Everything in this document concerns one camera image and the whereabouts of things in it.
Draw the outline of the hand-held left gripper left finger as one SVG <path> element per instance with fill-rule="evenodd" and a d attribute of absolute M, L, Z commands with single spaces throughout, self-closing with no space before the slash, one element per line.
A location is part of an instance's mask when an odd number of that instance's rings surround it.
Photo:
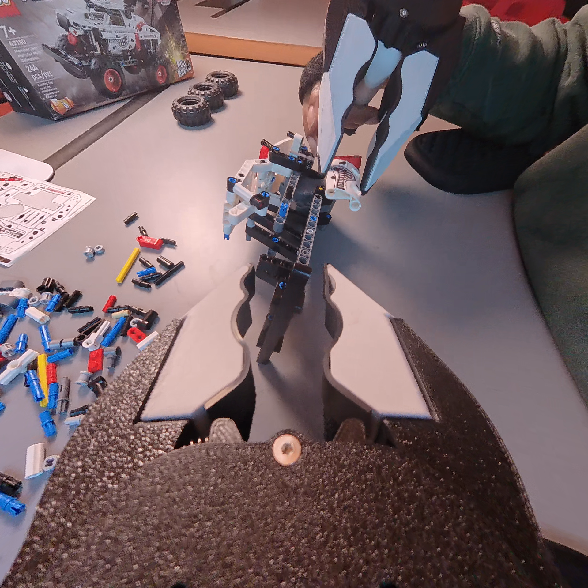
<path fill-rule="evenodd" d="M 251 423 L 255 386 L 244 336 L 251 326 L 254 266 L 231 275 L 181 320 L 141 412 L 141 421 L 203 415 Z"/>

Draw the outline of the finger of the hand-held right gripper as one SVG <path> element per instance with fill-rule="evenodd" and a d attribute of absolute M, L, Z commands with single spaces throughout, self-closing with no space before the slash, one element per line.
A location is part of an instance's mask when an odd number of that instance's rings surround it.
<path fill-rule="evenodd" d="M 388 108 L 372 137 L 361 179 L 366 194 L 386 171 L 402 144 L 423 121 L 423 108 L 435 76 L 438 57 L 428 51 L 405 57 L 396 70 L 401 76 L 401 95 Z"/>
<path fill-rule="evenodd" d="M 357 74 L 371 63 L 376 45 L 368 23 L 348 14 L 320 84 L 318 163 L 321 174 L 327 173 L 341 142 L 343 119 L 353 104 Z"/>

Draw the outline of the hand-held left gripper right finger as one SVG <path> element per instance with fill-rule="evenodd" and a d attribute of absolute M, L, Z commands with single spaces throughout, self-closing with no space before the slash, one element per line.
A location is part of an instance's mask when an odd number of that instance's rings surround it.
<path fill-rule="evenodd" d="M 368 412 L 431 419 L 392 316 L 332 265 L 325 265 L 326 327 L 333 344 L 327 381 Z"/>

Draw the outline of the white toothed toy panel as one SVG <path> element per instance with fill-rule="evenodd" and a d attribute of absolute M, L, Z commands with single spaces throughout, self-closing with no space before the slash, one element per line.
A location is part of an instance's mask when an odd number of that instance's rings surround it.
<path fill-rule="evenodd" d="M 349 209 L 361 208 L 360 167 L 361 156 L 339 156 L 334 158 L 325 176 L 325 196 L 332 201 L 345 200 Z"/>

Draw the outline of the toy truck chassis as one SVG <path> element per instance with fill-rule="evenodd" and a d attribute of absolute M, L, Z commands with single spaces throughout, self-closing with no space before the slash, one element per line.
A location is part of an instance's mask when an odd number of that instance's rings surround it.
<path fill-rule="evenodd" d="M 313 242 L 330 220 L 334 202 L 325 195 L 324 176 L 313 170 L 314 158 L 301 135 L 288 132 L 276 144 L 262 140 L 261 145 L 259 158 L 246 160 L 236 176 L 227 178 L 222 223 L 228 240 L 246 221 L 246 239 L 268 249 L 256 267 L 256 276 L 275 286 L 257 342 L 257 361 L 266 364 L 302 311 Z"/>

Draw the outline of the person's right forearm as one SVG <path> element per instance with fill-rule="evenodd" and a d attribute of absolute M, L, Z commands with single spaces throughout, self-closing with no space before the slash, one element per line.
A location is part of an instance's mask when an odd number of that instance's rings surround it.
<path fill-rule="evenodd" d="M 568 139 L 565 171 L 587 171 L 587 6 L 567 23 L 528 26 L 467 5 L 462 53 L 431 114 L 460 127 L 420 134 L 405 158 L 431 185 L 454 194 L 506 189 Z"/>

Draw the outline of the grey desk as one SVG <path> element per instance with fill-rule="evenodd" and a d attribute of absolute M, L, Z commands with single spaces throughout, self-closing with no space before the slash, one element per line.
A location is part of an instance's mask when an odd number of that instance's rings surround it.
<path fill-rule="evenodd" d="M 47 276 L 83 293 L 99 312 L 110 295 L 159 313 L 159 332 L 240 266 L 256 263 L 243 225 L 222 236 L 223 188 L 260 140 L 300 132 L 300 69 L 192 56 L 195 79 L 229 70 L 239 95 L 213 122 L 185 129 L 171 103 L 190 81 L 155 95 L 55 172 L 58 185 L 95 197 L 1 279 L 34 289 Z M 161 238 L 159 251 L 139 235 Z M 115 279 L 136 247 L 122 284 Z M 325 330 L 322 265 L 331 263 L 403 318 L 469 388 L 507 445 L 537 520 L 551 540 L 587 553 L 587 408 L 536 307 L 511 224 L 511 193 L 461 197 L 424 182 L 398 156 L 351 212 L 336 203 L 319 232 L 303 312 L 280 354 L 257 365 L 255 347 L 273 288 L 256 284 L 251 440 L 294 429 L 323 433 Z"/>

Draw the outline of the wooden board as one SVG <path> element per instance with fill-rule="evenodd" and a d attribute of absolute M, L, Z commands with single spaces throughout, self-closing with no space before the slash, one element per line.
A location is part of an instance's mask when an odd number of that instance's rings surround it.
<path fill-rule="evenodd" d="M 186 32 L 187 46 L 191 53 L 217 55 L 231 58 L 288 61 L 294 63 L 313 56 L 319 47 L 265 40 L 249 40 L 230 36 Z"/>

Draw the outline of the black toy tyre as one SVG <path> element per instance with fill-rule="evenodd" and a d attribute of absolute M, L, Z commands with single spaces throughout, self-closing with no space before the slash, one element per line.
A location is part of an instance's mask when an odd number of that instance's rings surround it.
<path fill-rule="evenodd" d="M 220 109 L 224 104 L 224 93 L 216 82 L 197 82 L 189 87 L 188 95 L 205 99 L 211 111 Z"/>
<path fill-rule="evenodd" d="M 205 81 L 217 84 L 223 94 L 224 99 L 232 98 L 239 91 L 239 84 L 236 75 L 227 70 L 211 71 L 205 77 Z"/>
<path fill-rule="evenodd" d="M 203 126 L 212 120 L 209 102 L 199 95 L 179 97 L 171 109 L 174 118 L 185 127 Z"/>

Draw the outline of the yellow toy axle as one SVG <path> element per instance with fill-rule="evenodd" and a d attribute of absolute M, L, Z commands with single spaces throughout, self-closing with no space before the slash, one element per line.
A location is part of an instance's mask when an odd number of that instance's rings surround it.
<path fill-rule="evenodd" d="M 137 258 L 139 257 L 140 253 L 141 253 L 140 248 L 136 247 L 135 249 L 133 249 L 133 251 L 129 255 L 128 259 L 126 260 L 126 262 L 122 266 L 119 274 L 117 275 L 117 277 L 115 279 L 117 284 L 122 284 L 123 281 L 126 279 L 131 268 L 133 267 L 134 263 L 136 262 Z"/>

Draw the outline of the white sticker sheet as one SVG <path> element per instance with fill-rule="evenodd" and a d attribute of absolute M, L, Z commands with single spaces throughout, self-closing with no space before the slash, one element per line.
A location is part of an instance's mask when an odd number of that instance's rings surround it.
<path fill-rule="evenodd" d="M 53 183 L 1 173 L 1 266 L 10 267 L 94 197 Z"/>

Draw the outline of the toy truck box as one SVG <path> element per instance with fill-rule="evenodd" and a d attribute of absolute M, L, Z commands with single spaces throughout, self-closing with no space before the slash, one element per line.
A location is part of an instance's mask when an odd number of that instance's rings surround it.
<path fill-rule="evenodd" d="M 60 120 L 193 77 L 175 1 L 1 1 L 1 101 Z"/>

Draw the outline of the white book stand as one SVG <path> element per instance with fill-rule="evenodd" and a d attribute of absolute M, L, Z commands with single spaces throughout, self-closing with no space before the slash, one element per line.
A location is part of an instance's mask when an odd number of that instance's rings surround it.
<path fill-rule="evenodd" d="M 0 149 L 0 153 L 1 172 L 38 181 L 50 181 L 55 175 L 54 168 L 45 162 L 4 149 Z"/>

